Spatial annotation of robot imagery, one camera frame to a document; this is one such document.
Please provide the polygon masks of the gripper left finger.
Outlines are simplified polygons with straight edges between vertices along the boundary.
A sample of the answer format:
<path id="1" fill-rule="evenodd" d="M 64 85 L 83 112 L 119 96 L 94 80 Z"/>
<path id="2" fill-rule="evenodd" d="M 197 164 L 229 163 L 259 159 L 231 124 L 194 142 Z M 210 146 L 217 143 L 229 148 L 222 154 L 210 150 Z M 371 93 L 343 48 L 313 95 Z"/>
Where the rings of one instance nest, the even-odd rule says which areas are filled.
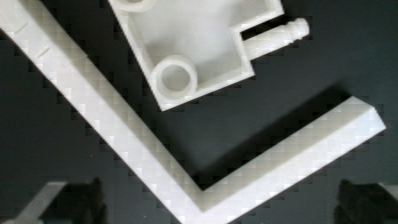
<path id="1" fill-rule="evenodd" d="M 0 224 L 106 224 L 101 181 L 48 182 L 19 214 Z"/>

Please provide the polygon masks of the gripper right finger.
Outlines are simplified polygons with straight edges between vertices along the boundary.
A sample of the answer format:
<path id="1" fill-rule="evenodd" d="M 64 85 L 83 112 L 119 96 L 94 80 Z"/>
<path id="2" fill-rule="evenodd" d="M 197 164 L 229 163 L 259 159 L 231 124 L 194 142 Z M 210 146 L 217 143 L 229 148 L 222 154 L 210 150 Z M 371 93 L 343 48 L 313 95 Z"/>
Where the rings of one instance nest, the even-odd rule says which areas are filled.
<path id="1" fill-rule="evenodd" d="M 398 224 L 398 184 L 341 180 L 334 224 Z"/>

